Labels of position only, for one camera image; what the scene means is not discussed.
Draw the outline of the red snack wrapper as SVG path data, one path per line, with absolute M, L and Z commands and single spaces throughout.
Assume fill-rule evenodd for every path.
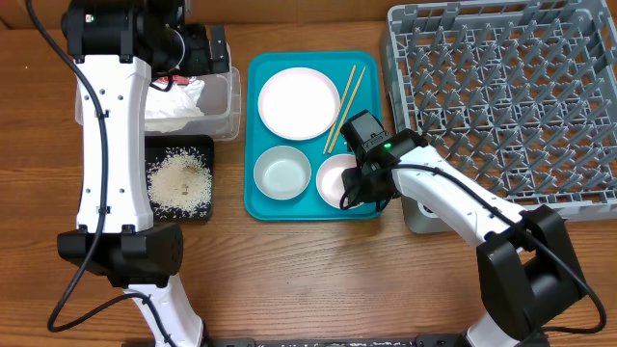
M 192 82 L 192 78 L 191 77 L 185 77 L 185 76 L 180 76 L 180 75 L 174 75 L 173 76 L 173 81 L 175 84 L 177 85 L 181 85 L 181 86 L 187 86 Z M 162 84 L 168 84 L 169 83 L 169 77 L 168 76 L 162 76 L 157 80 L 158 83 L 162 83 Z

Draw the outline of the pink small bowl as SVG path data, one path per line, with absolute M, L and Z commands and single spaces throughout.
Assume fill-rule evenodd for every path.
M 320 166 L 316 175 L 316 188 L 322 200 L 334 208 L 339 208 L 344 193 L 342 173 L 356 167 L 353 154 L 334 155 Z

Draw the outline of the white napkin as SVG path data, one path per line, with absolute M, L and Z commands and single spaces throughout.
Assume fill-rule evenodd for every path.
M 145 129 L 149 132 L 167 133 L 183 128 L 190 120 L 203 117 L 197 106 L 205 82 L 190 78 L 188 85 L 174 84 L 168 92 L 148 89 L 145 110 Z

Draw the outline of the grey-green bowl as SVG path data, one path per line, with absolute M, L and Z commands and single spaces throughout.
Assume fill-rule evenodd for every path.
M 271 147 L 255 161 L 255 185 L 273 200 L 292 200 L 300 196 L 309 186 L 310 178 L 311 164 L 295 147 Z

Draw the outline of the white rice pile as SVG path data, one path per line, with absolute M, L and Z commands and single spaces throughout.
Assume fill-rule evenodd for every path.
M 208 155 L 196 147 L 168 147 L 147 163 L 148 198 L 156 220 L 205 220 L 212 205 Z

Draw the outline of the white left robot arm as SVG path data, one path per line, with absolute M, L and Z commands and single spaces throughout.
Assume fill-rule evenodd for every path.
M 205 29 L 181 1 L 73 1 L 62 18 L 78 79 L 83 181 L 76 228 L 57 239 L 80 273 L 133 301 L 157 346 L 204 346 L 207 330 L 179 277 L 183 235 L 153 218 L 146 184 L 145 110 L 159 76 L 221 71 Z

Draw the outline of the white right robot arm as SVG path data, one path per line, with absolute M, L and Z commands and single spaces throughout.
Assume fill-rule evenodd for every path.
M 475 249 L 484 316 L 463 333 L 420 335 L 417 346 L 546 346 L 550 320 L 585 297 L 598 299 L 553 209 L 527 210 L 494 195 L 412 130 L 390 135 L 372 122 L 347 124 L 342 134 L 357 165 L 342 174 L 341 208 L 416 200 Z

